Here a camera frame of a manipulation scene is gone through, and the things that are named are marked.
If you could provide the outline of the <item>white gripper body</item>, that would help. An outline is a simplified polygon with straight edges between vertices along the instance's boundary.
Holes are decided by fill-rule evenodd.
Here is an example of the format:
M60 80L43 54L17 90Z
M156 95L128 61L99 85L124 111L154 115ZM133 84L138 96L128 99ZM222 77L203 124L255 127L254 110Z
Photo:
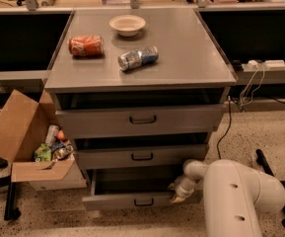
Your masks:
M181 175L174 181L174 190L178 198L189 198L197 185L197 180L193 180L186 175Z

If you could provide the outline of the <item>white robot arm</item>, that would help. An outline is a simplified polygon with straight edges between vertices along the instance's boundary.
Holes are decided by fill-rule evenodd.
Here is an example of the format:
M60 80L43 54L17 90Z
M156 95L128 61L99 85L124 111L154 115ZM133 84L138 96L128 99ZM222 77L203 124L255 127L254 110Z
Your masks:
M232 160L209 165L184 162L183 173L169 189L172 202L189 198L203 185L206 237L262 237L260 212L279 212L285 205L285 188L275 177Z

